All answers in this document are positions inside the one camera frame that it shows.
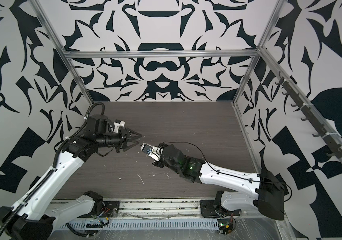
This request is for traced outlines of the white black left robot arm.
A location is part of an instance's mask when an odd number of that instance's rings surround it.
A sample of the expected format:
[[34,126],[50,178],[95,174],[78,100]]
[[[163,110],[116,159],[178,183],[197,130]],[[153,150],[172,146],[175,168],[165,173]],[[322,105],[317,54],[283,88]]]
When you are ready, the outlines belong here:
[[0,208],[0,237],[6,233],[14,240],[46,240],[60,226],[80,216],[98,219],[104,214],[103,196],[87,191],[79,198],[49,210],[48,207],[69,178],[99,149],[127,151],[138,145],[142,135],[112,122],[104,114],[103,103],[92,104],[82,126],[57,149],[53,164],[33,187],[11,207]]

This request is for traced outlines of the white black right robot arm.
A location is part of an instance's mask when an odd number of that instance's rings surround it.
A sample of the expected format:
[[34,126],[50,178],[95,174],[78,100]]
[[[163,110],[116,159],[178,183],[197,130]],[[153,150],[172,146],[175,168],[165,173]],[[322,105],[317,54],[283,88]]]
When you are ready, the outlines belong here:
[[218,167],[206,159],[184,155],[171,143],[157,147],[143,144],[141,150],[154,160],[154,166],[167,167],[187,182],[226,188],[216,195],[214,209],[219,216],[256,208],[270,219],[284,220],[284,196],[289,186],[268,170],[245,173]]

